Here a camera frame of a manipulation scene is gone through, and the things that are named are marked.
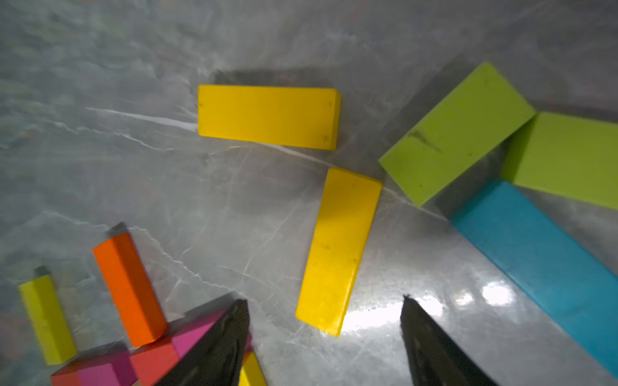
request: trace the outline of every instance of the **yellow-green wooden block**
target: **yellow-green wooden block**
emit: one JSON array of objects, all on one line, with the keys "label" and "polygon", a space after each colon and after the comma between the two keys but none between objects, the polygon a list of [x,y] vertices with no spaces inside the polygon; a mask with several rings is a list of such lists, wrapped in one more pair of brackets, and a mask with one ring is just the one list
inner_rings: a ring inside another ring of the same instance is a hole
[{"label": "yellow-green wooden block", "polygon": [[514,135],[502,177],[618,209],[618,124],[541,112]]},{"label": "yellow-green wooden block", "polygon": [[489,63],[478,66],[379,160],[416,205],[453,182],[535,114]]},{"label": "yellow-green wooden block", "polygon": [[45,362],[60,364],[75,356],[77,350],[51,277],[44,275],[21,284],[19,291]]}]

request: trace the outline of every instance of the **table surface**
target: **table surface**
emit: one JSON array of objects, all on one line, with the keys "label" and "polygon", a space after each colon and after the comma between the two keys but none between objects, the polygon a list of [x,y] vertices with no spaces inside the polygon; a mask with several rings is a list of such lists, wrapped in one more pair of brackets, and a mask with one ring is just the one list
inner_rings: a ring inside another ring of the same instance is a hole
[{"label": "table surface", "polygon": [[[129,344],[92,254],[125,222],[168,320],[249,301],[270,386],[410,385],[403,294],[503,386],[618,385],[444,218],[501,148],[424,208],[377,162],[483,61],[537,108],[618,122],[617,36],[607,0],[3,1],[0,383],[56,369],[17,290],[41,265],[79,350]],[[198,136],[205,83],[337,88],[337,150]],[[329,166],[385,182],[337,338],[294,317]],[[525,194],[618,272],[617,211]]]}]

